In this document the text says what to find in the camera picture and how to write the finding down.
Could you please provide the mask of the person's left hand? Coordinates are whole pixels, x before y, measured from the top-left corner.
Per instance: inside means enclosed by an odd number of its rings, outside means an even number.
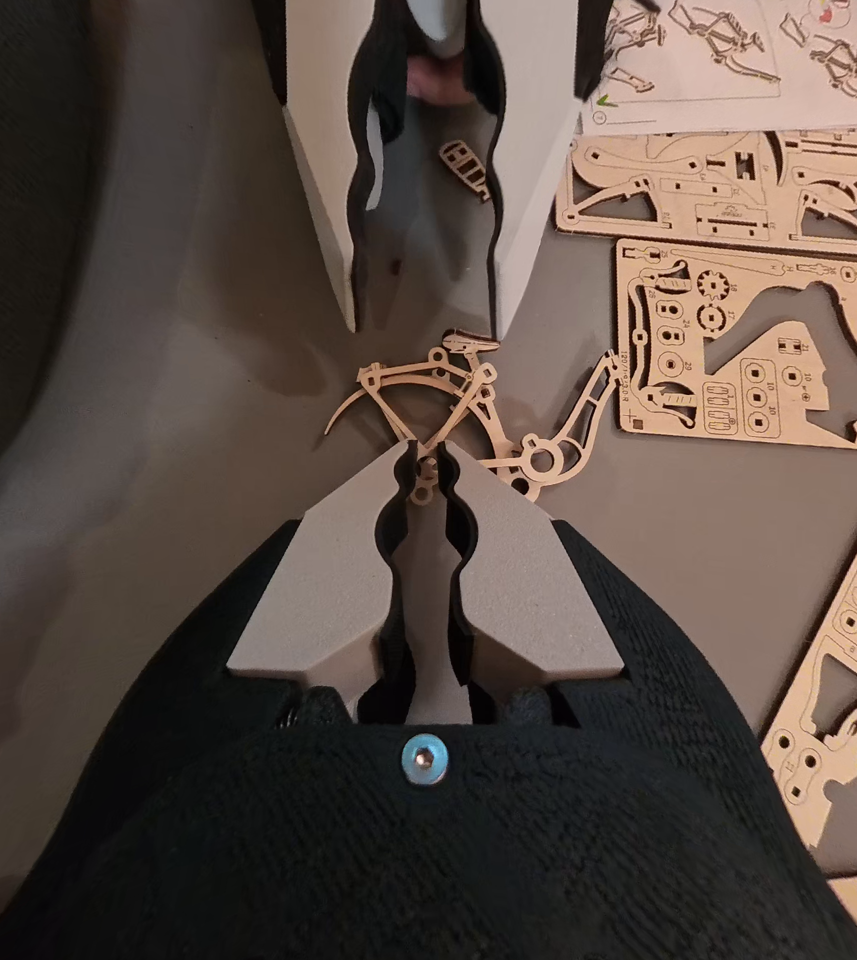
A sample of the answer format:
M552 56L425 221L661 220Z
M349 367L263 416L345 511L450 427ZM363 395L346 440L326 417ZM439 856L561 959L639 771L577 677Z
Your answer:
M411 54L406 62L406 95L436 107L470 104L474 94L465 83L464 54L440 58Z

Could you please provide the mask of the wooden parts sheet large cutout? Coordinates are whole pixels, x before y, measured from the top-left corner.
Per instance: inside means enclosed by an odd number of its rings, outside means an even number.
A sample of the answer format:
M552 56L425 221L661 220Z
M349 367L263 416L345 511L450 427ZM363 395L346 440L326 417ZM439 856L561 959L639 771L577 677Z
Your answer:
M826 366L800 318L775 322L716 366L756 298L825 288L857 348L857 262L646 242L614 246L617 415L633 434L857 450L809 419L830 408Z

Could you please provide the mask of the white instruction booklet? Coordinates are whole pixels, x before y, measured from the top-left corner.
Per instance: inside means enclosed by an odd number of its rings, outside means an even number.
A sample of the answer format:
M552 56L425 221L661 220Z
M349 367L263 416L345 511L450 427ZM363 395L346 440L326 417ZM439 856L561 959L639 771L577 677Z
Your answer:
M614 2L586 136L857 129L857 1Z

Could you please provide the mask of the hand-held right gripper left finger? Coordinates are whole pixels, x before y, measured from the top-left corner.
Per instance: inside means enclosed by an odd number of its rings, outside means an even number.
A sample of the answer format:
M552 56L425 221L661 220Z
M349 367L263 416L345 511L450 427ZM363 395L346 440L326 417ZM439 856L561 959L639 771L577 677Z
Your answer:
M405 722L411 647L394 554L409 534L410 494L402 440L308 510L228 670L334 689L360 722Z

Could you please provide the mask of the wooden bicycle triangle frame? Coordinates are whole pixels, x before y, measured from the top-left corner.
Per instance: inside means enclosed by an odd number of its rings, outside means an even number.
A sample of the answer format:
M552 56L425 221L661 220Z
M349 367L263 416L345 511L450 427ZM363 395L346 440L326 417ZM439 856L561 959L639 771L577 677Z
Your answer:
M484 429L492 456L489 469L509 484L522 482L526 488L522 494L536 500L542 486L549 481L536 481L534 472L515 465L523 457L524 447L529 452L534 444L507 438L496 409L494 383L497 371L491 363L480 361L476 351L466 354L466 362L457 363L443 346L432 348L425 360L403 365L387 366L373 363L359 370L359 388L347 397L331 416L326 431L330 431L339 416L354 402L369 398L375 402L387 425L397 440L416 445L417 475L415 486L409 496L417 506L427 506L438 489L438 459L436 450L446 441L456 427L467 418L474 418ZM384 396L385 390L394 386L422 386L445 393L455 399L442 426L427 440L420 440L402 417L393 409Z

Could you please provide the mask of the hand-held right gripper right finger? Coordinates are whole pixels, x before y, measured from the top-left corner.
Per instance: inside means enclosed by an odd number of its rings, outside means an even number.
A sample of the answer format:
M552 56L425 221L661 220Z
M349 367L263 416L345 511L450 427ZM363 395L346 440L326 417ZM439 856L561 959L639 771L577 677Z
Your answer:
M449 582L448 655L472 722L521 690L625 669L553 518L452 441L439 447Z

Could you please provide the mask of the narrow wooden parts sheet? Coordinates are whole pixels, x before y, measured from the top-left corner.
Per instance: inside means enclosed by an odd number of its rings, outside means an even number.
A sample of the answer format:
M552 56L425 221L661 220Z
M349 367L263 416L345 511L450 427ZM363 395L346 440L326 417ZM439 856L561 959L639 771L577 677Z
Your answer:
M817 719L835 666L855 684L854 701L826 724ZM825 788L857 779L857 548L782 701L761 740L761 751L795 831L809 851L830 816Z

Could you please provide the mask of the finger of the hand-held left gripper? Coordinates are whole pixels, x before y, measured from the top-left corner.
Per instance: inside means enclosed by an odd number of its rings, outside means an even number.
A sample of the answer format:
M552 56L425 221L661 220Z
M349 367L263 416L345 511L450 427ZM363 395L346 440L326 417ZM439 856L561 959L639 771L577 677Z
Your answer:
M485 160L494 208L486 257L492 335L507 335L528 287L581 102L579 2L468 2L466 53L495 129Z
M285 3L284 120L331 289L362 322L366 211L382 169L380 78L400 27L394 2Z

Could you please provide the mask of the person's dark clothing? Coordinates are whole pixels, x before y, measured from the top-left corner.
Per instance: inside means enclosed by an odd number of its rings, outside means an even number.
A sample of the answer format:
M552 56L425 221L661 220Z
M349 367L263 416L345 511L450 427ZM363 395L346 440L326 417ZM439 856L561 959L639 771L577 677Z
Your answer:
M0 458L75 283L99 142L90 7L0 1Z

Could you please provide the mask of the small slotted wooden piece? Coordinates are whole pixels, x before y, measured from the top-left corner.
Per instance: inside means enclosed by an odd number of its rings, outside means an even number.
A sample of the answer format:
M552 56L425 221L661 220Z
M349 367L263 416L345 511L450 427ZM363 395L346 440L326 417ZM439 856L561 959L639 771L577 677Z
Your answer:
M455 139L442 144L438 157L462 186L470 190L480 203L491 199L487 183L487 174L483 162L475 151L463 140Z

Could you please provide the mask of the wooden bicycle fender fork part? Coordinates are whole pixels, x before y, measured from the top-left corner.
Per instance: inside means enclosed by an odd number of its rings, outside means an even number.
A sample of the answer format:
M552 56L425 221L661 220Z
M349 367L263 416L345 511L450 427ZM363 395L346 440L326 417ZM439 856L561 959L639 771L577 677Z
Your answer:
M491 363L494 366L493 362L486 358L487 354L494 354L494 351L477 354L479 361ZM467 360L465 355L450 355L456 363L463 364ZM549 482L548 485L542 486L538 498L542 490L575 478L587 466L598 437L600 415L619 387L621 379L622 364L617 354L613 350L605 351L592 369L587 382L557 431L547 438L528 433L520 439L528 444L532 443L535 450L530 452L525 446L521 459L516 460L514 465L525 467L528 472L533 472L536 481ZM480 460L483 468L523 495L522 491L527 485L523 482L509 484L501 479L489 468L490 457Z

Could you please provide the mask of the wooden parts sheet curved cutouts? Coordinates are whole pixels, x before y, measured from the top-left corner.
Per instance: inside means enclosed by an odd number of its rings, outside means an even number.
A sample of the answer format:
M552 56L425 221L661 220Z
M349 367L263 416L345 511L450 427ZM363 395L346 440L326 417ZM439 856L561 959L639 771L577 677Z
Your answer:
M857 128L578 134L554 211L568 234L857 258Z

